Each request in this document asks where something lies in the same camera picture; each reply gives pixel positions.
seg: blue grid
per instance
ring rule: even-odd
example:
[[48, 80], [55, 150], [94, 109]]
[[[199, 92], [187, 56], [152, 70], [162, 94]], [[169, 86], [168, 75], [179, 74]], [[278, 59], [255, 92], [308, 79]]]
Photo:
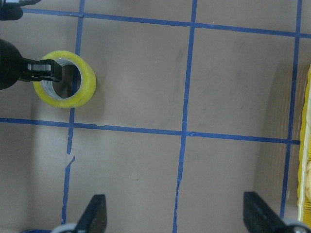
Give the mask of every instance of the blue grid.
[[[68, 128], [68, 130], [69, 130], [68, 147], [67, 147], [67, 153], [68, 154], [70, 154], [70, 152], [71, 152], [72, 139], [73, 139], [75, 128], [122, 131], [122, 132], [133, 132], [133, 133], [153, 133], [153, 134], [162, 134], [162, 135], [178, 135], [178, 136], [181, 136], [179, 166], [178, 166], [178, 176], [177, 176], [177, 186], [176, 186], [176, 197], [175, 197], [175, 209], [174, 209], [174, 219], [173, 219], [173, 233], [177, 233], [177, 208], [178, 208], [179, 187], [180, 187], [180, 183], [181, 183], [182, 175], [183, 175], [183, 164], [184, 164], [184, 155], [185, 155], [187, 137], [196, 136], [196, 137], [218, 138], [218, 139], [228, 139], [228, 140], [256, 141], [256, 142], [286, 144], [286, 155], [285, 155], [286, 157], [285, 157], [283, 188], [282, 188], [281, 207], [280, 207], [280, 216], [284, 217], [291, 149], [292, 149], [292, 145], [300, 145], [300, 141], [292, 139], [293, 123], [294, 123], [294, 105], [295, 105], [297, 68], [298, 68], [298, 55], [299, 55], [299, 42], [300, 42], [301, 38], [311, 38], [311, 34], [300, 33], [302, 0], [297, 0], [297, 16], [296, 16], [295, 33], [284, 32], [284, 31], [275, 31], [275, 30], [265, 30], [265, 29], [255, 29], [255, 28], [233, 27], [233, 26], [197, 23], [196, 22], [197, 0], [192, 0], [192, 12], [191, 12], [191, 21], [190, 22], [159, 20], [159, 19], [139, 18], [139, 17], [112, 16], [112, 15], [103, 15], [103, 14], [90, 14], [90, 13], [84, 12], [84, 6], [85, 6], [85, 0], [80, 0], [79, 12], [39, 10], [39, 9], [23, 9], [23, 10], [25, 13], [78, 17], [76, 48], [75, 48], [75, 53], [77, 55], [80, 55], [80, 50], [81, 50], [81, 40], [82, 40], [82, 33], [83, 33], [83, 20], [84, 20], [84, 18], [97, 18], [97, 19], [104, 19], [104, 20], [115, 20], [115, 21], [125, 21], [125, 22], [169, 25], [169, 26], [176, 26], [176, 27], [190, 27], [187, 71], [186, 71], [186, 79], [185, 79], [185, 94], [184, 94], [182, 130], [181, 131], [170, 131], [170, 130], [161, 130], [161, 129], [147, 129], [147, 128], [134, 128], [134, 127], [122, 127], [122, 126], [109, 126], [109, 125], [98, 126], [98, 125], [94, 125], [94, 124], [75, 123], [74, 122], [75, 109], [70, 110], [69, 123], [56, 122], [56, 121], [43, 121], [43, 120], [15, 119], [15, 118], [0, 118], [0, 123], [43, 125], [43, 126], [51, 126], [51, 127]], [[195, 29], [196, 28], [235, 31], [235, 32], [241, 32], [241, 33], [271, 34], [271, 35], [287, 36], [287, 37], [294, 37], [295, 38], [293, 76], [292, 76], [292, 88], [291, 88], [291, 102], [290, 102], [287, 138], [268, 138], [268, 137], [255, 137], [255, 136], [244, 136], [244, 135], [205, 133], [205, 132], [189, 132], [189, 131], [187, 131], [188, 101], [189, 101], [189, 91], [190, 91], [192, 53], [193, 53], [193, 44], [194, 44], [194, 36], [195, 36]], [[68, 166], [66, 167], [66, 171], [65, 171], [62, 224], [66, 223], [66, 209], [67, 209], [67, 200], [68, 200], [68, 191], [69, 191], [70, 166], [73, 162], [74, 162], [74, 158], [68, 164]], [[29, 231], [29, 232], [30, 233], [48, 233], [50, 231], [33, 230], [33, 231]]]

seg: yellow tape roll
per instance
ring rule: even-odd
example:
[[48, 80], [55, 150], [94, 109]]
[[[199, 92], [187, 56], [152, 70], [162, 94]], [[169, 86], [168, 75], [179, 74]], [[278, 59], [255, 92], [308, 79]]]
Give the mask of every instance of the yellow tape roll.
[[56, 94], [51, 81], [34, 82], [35, 91], [44, 102], [58, 108], [76, 108], [92, 98], [96, 88], [95, 73], [81, 57], [69, 51], [54, 51], [42, 58], [45, 59], [55, 60], [62, 67], [76, 66], [81, 74], [81, 84], [73, 96], [61, 98]]

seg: tape roll core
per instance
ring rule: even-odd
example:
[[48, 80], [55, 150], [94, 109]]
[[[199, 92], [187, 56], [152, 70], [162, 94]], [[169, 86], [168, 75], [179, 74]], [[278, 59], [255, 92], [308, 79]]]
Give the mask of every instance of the tape roll core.
[[34, 82], [35, 91], [44, 102], [59, 108], [76, 108], [92, 98], [96, 88], [95, 73], [81, 57], [69, 51], [54, 51], [42, 58], [42, 60], [45, 59], [53, 59], [62, 67], [76, 66], [81, 75], [81, 84], [75, 94], [62, 98], [55, 92], [51, 81]]

